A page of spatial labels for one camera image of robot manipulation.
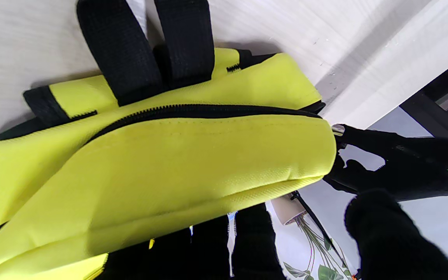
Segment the zipper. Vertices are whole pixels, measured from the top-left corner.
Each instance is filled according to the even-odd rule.
[[[266,106],[202,104],[169,105],[151,108],[149,110],[143,110],[141,112],[123,117],[122,119],[119,119],[118,121],[110,124],[109,126],[93,135],[93,137],[90,138],[87,143],[124,126],[140,122],[152,121],[154,119],[171,119],[175,117],[187,117],[195,119],[225,119],[228,117],[245,117],[254,115],[293,115],[315,117],[318,119],[321,118],[315,113],[307,112],[304,110],[292,110]]]
[[[227,70],[228,73],[233,73],[234,71],[236,71],[236,70],[238,70],[238,69],[240,69],[240,68],[241,68],[241,67],[240,67],[240,64],[237,63],[237,64],[235,64],[235,65],[233,65],[233,66],[226,67],[226,70]]]

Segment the yellow backpack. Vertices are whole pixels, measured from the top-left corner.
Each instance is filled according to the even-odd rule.
[[[79,0],[103,75],[31,89],[0,134],[0,279],[93,279],[108,252],[290,193],[334,162],[320,95],[283,53],[214,48],[206,0]]]

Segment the black strap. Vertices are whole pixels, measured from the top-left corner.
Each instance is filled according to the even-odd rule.
[[[296,190],[292,193],[292,197],[291,200],[294,200],[295,198],[298,199],[298,201],[300,202],[300,204],[302,204],[302,206],[304,207],[305,211],[307,211],[307,213],[309,214],[309,216],[311,216],[312,220],[314,221],[314,223],[316,224],[316,226],[320,229],[320,232],[322,233],[322,237],[324,237],[325,240],[327,240],[327,242],[329,243],[329,245],[331,245],[331,248],[333,248],[334,252],[338,255],[338,257],[341,260],[341,263],[348,268],[347,264],[345,263],[345,260],[343,259],[343,257],[341,257],[341,255],[338,253],[338,250],[336,250],[336,248],[334,247],[333,241],[331,241],[331,238],[329,238],[329,236],[327,235],[326,230],[324,229],[324,227],[322,226],[322,224],[320,223],[319,219],[317,218],[316,214],[314,214],[314,212],[312,211],[312,209],[309,207],[309,205],[307,205],[305,203],[305,200],[300,196],[300,193]]]
[[[66,124],[70,121],[67,113],[65,113],[56,101],[55,96],[53,96],[48,86],[25,91],[23,98],[32,110],[32,113],[47,128]]]
[[[162,92],[155,58],[126,0],[79,0],[77,18],[120,106]]]
[[[215,54],[207,0],[155,0],[170,59],[171,88],[212,78]]]

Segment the white wooden surface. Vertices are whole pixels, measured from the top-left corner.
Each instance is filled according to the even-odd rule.
[[[153,2],[129,3],[160,41]],[[210,0],[210,10],[217,46],[292,55],[332,123],[366,128],[448,68],[448,0]],[[96,73],[75,0],[0,0],[0,131],[31,116],[24,90]]]

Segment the backpack strap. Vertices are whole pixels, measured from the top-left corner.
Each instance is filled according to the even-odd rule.
[[[79,0],[77,18],[120,106],[162,91],[151,47],[126,0]]]
[[[155,0],[155,5],[168,52],[164,64],[170,88],[210,80],[215,53],[207,0]]]

